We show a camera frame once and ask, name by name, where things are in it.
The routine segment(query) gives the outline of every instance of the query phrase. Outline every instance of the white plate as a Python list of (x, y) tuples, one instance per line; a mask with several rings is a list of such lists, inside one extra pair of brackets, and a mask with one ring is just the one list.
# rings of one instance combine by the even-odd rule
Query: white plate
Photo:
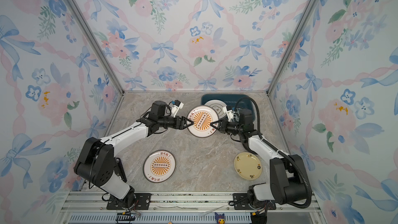
[(193, 121), (193, 125), (188, 127), (188, 130), (196, 137), (206, 138), (217, 131), (216, 128), (210, 126), (210, 123), (218, 120), (218, 114), (209, 106), (195, 107), (188, 113), (187, 118)]
[(168, 151), (156, 151), (144, 162), (144, 176), (148, 181), (161, 183), (169, 179), (176, 169), (176, 159)]
[(211, 100), (206, 102), (205, 105), (213, 108), (217, 112), (219, 119), (222, 119), (226, 116), (226, 112), (222, 110), (223, 107), (226, 107), (226, 104), (223, 101)]
[(250, 152), (239, 153), (235, 157), (234, 167), (236, 173), (247, 180), (257, 179), (263, 171), (260, 159)]

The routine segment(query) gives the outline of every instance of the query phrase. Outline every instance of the wallpaper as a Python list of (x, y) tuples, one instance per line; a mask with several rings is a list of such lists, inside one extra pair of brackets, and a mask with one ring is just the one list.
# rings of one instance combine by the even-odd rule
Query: wallpaper
[(139, 91), (265, 90), (307, 4), (76, 1), (122, 86)]
[(0, 222), (53, 223), (119, 95), (64, 0), (1, 0), (0, 60)]
[(398, 223), (397, 4), (319, 0), (272, 92), (328, 224)]

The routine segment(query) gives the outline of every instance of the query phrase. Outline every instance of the small figurine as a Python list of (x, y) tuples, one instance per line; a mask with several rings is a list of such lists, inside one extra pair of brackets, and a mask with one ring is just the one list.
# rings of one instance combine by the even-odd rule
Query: small figurine
[(216, 214), (216, 221), (218, 224), (225, 224), (225, 214)]

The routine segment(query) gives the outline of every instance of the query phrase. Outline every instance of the white robotic arm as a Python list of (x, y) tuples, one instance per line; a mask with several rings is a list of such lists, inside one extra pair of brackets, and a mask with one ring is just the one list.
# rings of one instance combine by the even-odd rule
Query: white robotic arm
[(75, 173), (116, 197), (126, 209), (132, 207), (135, 203), (134, 189), (126, 183), (126, 178), (122, 179), (124, 170), (121, 161), (117, 162), (115, 157), (132, 143), (157, 133), (160, 127), (182, 130), (193, 125), (186, 117), (177, 116), (183, 103), (172, 103), (170, 107), (163, 101), (155, 101), (151, 111), (131, 126), (101, 139), (87, 139), (74, 167)]
[[(131, 126), (100, 140), (87, 139), (74, 167), (75, 173), (116, 197), (120, 206), (131, 208), (136, 201), (134, 189), (126, 183), (121, 162), (118, 163), (115, 156), (141, 138), (157, 133), (160, 127), (182, 130), (193, 125), (189, 119), (177, 116), (182, 107), (183, 103), (179, 101), (173, 102), (172, 107), (165, 102), (156, 101), (152, 104), (151, 111), (146, 112)], [(264, 201), (271, 200), (299, 208), (308, 207), (312, 192), (301, 157), (291, 156), (269, 143), (254, 129), (250, 110), (241, 109), (239, 122), (232, 122), (232, 108), (227, 108), (225, 111), (228, 118), (213, 122), (211, 126), (222, 133), (239, 135), (247, 151), (258, 154), (264, 161), (269, 162), (270, 183), (249, 187), (249, 203), (254, 206), (256, 203), (264, 204)], [(170, 111), (169, 115), (165, 115), (166, 109)], [(288, 178), (286, 171), (294, 176)], [(302, 199), (307, 199), (304, 205), (294, 203)]]

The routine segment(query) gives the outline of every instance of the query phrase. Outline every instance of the gray marble surface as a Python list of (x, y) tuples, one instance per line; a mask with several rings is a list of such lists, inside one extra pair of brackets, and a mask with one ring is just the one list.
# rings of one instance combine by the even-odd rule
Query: gray marble surface
[[(180, 116), (200, 105), (205, 93), (125, 93), (110, 133), (135, 122), (156, 100), (184, 103)], [(261, 132), (276, 147), (284, 149), (281, 136), (265, 93), (245, 93), (258, 104)], [(176, 170), (165, 182), (152, 183), (142, 172), (146, 157), (154, 151), (166, 150), (176, 158)], [(136, 191), (246, 191), (248, 186), (269, 181), (269, 165), (263, 160), (263, 172), (256, 180), (241, 178), (234, 170), (234, 158), (245, 148), (220, 132), (208, 138), (197, 138), (187, 129), (169, 129), (162, 134), (141, 139), (118, 154), (127, 175), (127, 183)]]

